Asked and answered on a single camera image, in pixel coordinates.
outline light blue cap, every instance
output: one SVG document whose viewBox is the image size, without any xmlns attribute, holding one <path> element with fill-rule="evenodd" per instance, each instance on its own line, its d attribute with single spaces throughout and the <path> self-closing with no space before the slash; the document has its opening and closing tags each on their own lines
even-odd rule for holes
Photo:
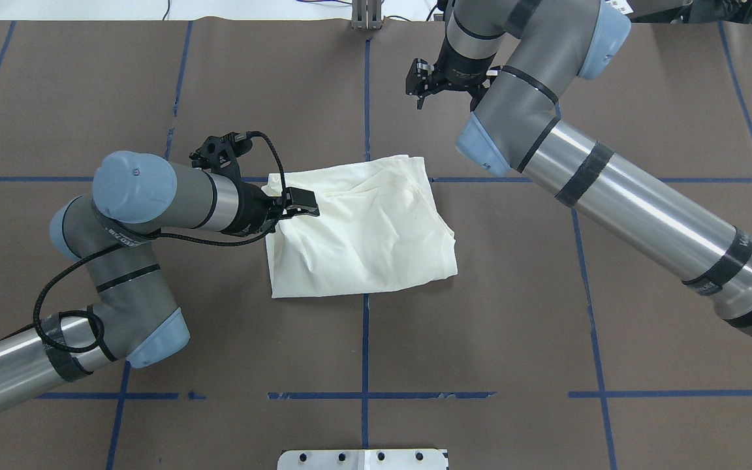
<svg viewBox="0 0 752 470">
<path fill-rule="evenodd" d="M 68 204 L 54 214 L 54 217 L 51 217 L 51 223 L 48 225 L 48 234 L 51 235 L 51 244 L 54 245 L 57 251 L 63 253 L 66 258 L 72 261 L 80 261 L 80 258 L 69 249 L 69 244 L 65 243 L 65 235 L 63 235 L 63 217 L 65 217 L 65 212 L 69 210 L 69 206 L 71 206 L 71 203 L 75 199 L 70 200 Z"/>
<path fill-rule="evenodd" d="M 512 169 L 474 112 L 457 137 L 457 151 L 495 176 L 504 176 Z"/>
<path fill-rule="evenodd" d="M 149 153 L 109 154 L 92 182 L 98 210 L 122 223 L 146 223 L 161 216 L 175 196 L 176 171 Z"/>
<path fill-rule="evenodd" d="M 176 354 L 190 339 L 191 333 L 187 330 L 185 317 L 181 315 L 181 309 L 176 309 L 143 343 L 126 356 L 126 360 L 135 369 L 141 369 Z"/>
<path fill-rule="evenodd" d="M 632 22 L 621 12 L 600 0 L 597 26 L 593 30 L 591 47 L 588 48 L 585 62 L 579 70 L 579 77 L 594 80 L 620 50 L 632 30 Z"/>
</svg>

